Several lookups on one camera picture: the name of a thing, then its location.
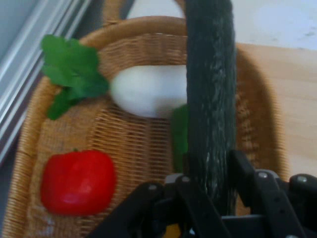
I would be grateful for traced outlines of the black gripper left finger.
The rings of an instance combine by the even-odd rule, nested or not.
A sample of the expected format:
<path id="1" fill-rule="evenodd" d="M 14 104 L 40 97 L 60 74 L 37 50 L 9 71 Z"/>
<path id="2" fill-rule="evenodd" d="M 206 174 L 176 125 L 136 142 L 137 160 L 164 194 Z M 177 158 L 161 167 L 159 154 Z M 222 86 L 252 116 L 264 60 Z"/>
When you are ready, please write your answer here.
<path id="1" fill-rule="evenodd" d="M 162 185 L 135 188 L 87 236 L 89 238 L 161 238 L 178 224 L 184 238 L 222 238 L 224 223 L 210 199 L 187 176 Z"/>

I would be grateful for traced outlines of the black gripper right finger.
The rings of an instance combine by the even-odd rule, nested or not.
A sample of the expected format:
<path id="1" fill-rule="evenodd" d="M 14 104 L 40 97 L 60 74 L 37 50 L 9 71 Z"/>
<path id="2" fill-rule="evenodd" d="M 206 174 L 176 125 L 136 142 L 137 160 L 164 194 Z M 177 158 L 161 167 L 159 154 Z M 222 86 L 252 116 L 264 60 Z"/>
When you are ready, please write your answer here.
<path id="1" fill-rule="evenodd" d="M 229 180 L 250 215 L 229 218 L 234 238 L 315 238 L 317 178 L 297 174 L 283 181 L 274 171 L 255 169 L 246 155 L 232 150 Z"/>

